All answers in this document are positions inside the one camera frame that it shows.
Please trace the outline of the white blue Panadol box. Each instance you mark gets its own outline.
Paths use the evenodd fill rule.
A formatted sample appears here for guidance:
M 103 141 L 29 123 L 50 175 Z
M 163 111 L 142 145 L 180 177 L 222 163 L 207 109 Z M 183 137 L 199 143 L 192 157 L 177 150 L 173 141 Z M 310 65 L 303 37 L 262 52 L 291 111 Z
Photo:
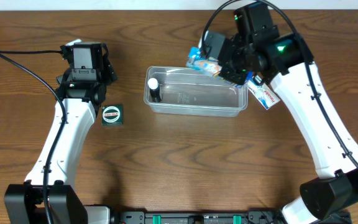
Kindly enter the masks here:
M 247 84 L 249 91 L 266 110 L 281 101 L 268 85 L 262 83 L 262 79 L 259 76 L 251 78 Z

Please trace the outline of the blue Kool Fever box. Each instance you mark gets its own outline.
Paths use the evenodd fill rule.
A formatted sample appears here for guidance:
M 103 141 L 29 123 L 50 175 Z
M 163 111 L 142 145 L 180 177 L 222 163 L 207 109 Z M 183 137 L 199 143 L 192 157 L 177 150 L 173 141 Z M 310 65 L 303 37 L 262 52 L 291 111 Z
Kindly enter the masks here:
M 236 88 L 242 88 L 254 76 L 254 72 L 243 70 L 240 73 L 236 73 L 227 67 L 219 65 L 219 62 L 212 57 L 209 59 L 202 57 L 201 50 L 197 47 L 190 49 L 186 66 L 209 77 L 222 79 Z

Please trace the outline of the black bottle white cap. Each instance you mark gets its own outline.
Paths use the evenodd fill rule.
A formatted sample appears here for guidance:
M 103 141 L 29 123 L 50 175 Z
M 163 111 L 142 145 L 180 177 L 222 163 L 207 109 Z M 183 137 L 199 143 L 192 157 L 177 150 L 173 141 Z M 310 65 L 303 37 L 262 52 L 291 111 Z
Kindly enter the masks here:
M 160 84 L 156 78 L 150 78 L 147 82 L 149 87 L 150 96 L 155 103 L 160 103 L 162 100 L 160 92 Z

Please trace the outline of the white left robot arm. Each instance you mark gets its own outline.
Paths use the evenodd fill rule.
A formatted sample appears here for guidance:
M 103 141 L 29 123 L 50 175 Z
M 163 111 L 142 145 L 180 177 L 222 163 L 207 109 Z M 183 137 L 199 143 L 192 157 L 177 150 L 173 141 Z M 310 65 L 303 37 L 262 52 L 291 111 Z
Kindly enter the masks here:
M 75 175 L 86 136 L 117 75 L 106 44 L 75 40 L 58 51 L 69 64 L 52 91 L 55 114 L 42 152 L 21 184 L 4 195 L 11 223 L 113 223 L 107 205 L 83 205 Z

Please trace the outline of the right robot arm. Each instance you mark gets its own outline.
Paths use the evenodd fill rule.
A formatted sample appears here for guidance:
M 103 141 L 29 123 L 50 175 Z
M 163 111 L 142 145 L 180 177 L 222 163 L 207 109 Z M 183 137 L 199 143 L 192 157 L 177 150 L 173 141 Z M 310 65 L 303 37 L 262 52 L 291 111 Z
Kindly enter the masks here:
M 300 196 L 281 209 L 283 223 L 319 223 L 358 202 L 358 144 L 321 82 L 313 54 L 292 22 L 281 35 L 270 15 L 276 6 L 256 1 L 234 11 L 237 34 L 227 38 L 204 29 L 200 50 L 236 85 L 248 73 L 281 98 L 301 131 L 317 178 L 300 185 Z

